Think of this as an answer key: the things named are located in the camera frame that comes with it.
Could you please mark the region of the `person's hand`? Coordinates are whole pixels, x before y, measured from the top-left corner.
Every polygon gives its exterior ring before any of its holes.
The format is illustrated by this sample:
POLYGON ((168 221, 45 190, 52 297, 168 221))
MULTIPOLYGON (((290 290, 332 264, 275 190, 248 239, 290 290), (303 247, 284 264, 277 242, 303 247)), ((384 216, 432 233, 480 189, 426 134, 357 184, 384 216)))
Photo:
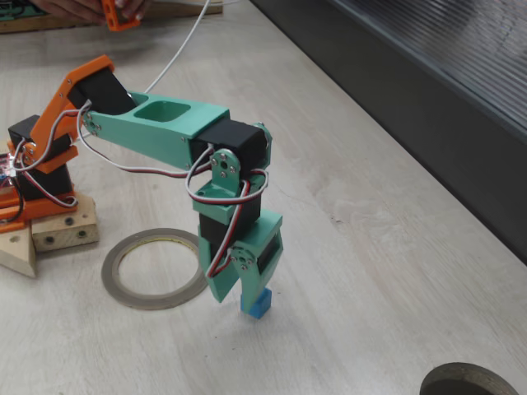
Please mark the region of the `person's hand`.
MULTIPOLYGON (((106 24, 101 1, 94 0, 34 0, 33 5, 50 15, 68 19, 70 21, 85 22, 103 26, 106 24)), ((146 10, 151 6, 149 0, 120 0, 114 1, 128 19, 141 20, 146 10)))

